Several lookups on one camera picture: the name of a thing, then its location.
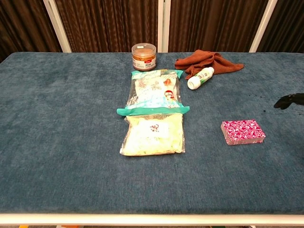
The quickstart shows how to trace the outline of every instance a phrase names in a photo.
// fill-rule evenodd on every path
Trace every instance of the orange cloth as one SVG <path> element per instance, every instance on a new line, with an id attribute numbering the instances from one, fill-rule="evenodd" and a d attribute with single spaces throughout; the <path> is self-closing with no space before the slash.
<path id="1" fill-rule="evenodd" d="M 191 56 L 178 59 L 175 68 L 186 69 L 186 79 L 196 75 L 205 67 L 213 67 L 214 75 L 238 71 L 244 68 L 243 64 L 234 64 L 224 59 L 219 53 L 196 50 Z"/>

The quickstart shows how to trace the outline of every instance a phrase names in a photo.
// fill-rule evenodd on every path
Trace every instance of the table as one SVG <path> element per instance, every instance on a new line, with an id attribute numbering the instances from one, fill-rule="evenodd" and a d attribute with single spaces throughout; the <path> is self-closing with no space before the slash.
<path id="1" fill-rule="evenodd" d="M 159 53 L 157 69 L 191 53 Z M 119 154 L 130 53 L 14 53 L 0 64 L 0 224 L 304 224 L 304 55 L 244 63 L 195 91 L 182 76 L 186 153 Z M 262 144 L 228 146 L 224 120 L 256 119 Z"/>

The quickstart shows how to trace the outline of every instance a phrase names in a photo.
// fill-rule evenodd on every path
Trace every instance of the small plastic bottle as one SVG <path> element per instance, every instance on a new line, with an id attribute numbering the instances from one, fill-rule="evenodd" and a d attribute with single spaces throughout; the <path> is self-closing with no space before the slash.
<path id="1" fill-rule="evenodd" d="M 189 89 L 197 89 L 201 84 L 206 82 L 213 76 L 213 67 L 207 67 L 199 71 L 195 76 L 189 78 L 188 87 Z"/>

